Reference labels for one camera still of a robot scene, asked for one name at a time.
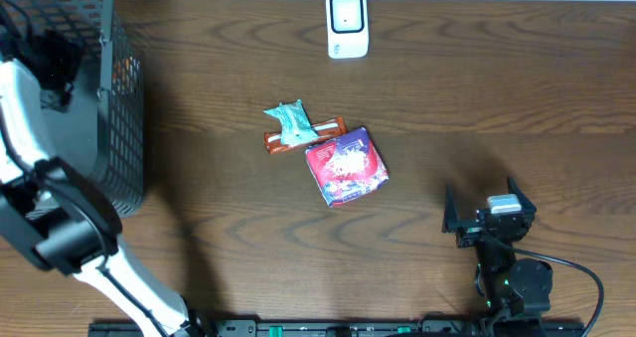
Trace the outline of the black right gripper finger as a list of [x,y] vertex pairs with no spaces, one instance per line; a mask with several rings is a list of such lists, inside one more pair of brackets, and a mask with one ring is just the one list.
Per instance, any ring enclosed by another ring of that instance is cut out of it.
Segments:
[[521,205],[522,211],[524,213],[535,213],[537,211],[536,206],[522,192],[522,190],[519,188],[518,184],[516,183],[515,179],[512,176],[507,177],[507,185],[508,185],[508,192],[517,197]]
[[447,185],[445,188],[444,215],[442,221],[443,228],[456,228],[459,221],[458,213],[454,203],[452,188]]

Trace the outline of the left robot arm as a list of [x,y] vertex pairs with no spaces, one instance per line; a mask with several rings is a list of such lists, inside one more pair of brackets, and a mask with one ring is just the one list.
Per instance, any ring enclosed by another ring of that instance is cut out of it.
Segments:
[[145,336],[207,336],[208,323],[129,249],[108,197],[56,147],[62,129],[45,113],[71,104],[82,54],[51,30],[1,37],[1,234],[36,268],[100,291]]

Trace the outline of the white barcode scanner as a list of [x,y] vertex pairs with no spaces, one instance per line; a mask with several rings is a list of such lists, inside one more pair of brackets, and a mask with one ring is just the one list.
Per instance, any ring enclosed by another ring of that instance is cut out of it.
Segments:
[[325,9],[328,56],[364,57],[370,43],[367,0],[325,0]]

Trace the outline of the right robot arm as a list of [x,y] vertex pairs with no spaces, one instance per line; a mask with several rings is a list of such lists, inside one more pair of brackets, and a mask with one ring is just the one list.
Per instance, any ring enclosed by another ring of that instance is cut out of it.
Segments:
[[544,336],[541,315],[551,308],[553,269],[535,258],[517,258],[513,244],[530,230],[536,206],[515,180],[508,192],[491,196],[487,207],[462,219],[450,187],[445,191],[441,230],[453,234],[460,249],[473,248],[478,265],[475,285],[488,310],[464,328],[474,336]]

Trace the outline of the grey plastic mesh basket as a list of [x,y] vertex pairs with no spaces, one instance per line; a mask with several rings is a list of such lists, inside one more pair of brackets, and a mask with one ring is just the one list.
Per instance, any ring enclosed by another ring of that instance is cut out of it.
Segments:
[[113,204],[135,213],[144,195],[143,75],[114,11],[114,0],[7,0],[20,31],[54,31],[83,56],[68,103],[41,95],[56,152]]

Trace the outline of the teal snack wrapper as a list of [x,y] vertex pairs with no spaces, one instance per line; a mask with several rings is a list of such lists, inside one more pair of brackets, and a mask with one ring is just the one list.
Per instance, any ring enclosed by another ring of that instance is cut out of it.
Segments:
[[280,141],[284,145],[301,145],[319,137],[309,121],[301,99],[281,103],[277,107],[266,109],[264,113],[280,122]]

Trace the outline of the brown orange snack bar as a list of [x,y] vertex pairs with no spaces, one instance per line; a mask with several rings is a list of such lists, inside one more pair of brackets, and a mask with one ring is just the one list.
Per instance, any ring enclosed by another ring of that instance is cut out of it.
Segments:
[[303,144],[283,144],[280,132],[265,132],[264,147],[269,154],[278,154],[321,144],[349,132],[342,116],[315,123],[312,128],[317,132],[318,138]]

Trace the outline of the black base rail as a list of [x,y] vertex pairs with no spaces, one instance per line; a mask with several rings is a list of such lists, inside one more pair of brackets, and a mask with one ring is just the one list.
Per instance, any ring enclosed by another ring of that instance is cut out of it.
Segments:
[[[580,336],[583,323],[574,321],[513,322],[504,327],[503,321],[494,325],[495,336]],[[529,332],[522,331],[530,327]],[[423,322],[414,320],[394,321],[254,321],[247,319],[216,320],[212,322],[213,336],[222,337],[380,337],[380,336],[486,336],[478,327],[468,327],[460,320],[452,322],[446,317],[433,316]],[[143,336],[140,328],[132,322],[92,323],[88,337]]]

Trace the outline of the red purple snack packet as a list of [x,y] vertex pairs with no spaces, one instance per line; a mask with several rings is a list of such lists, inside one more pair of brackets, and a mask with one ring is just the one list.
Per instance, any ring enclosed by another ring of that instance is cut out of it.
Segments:
[[305,158],[330,208],[366,196],[390,179],[384,160],[365,127],[307,148]]

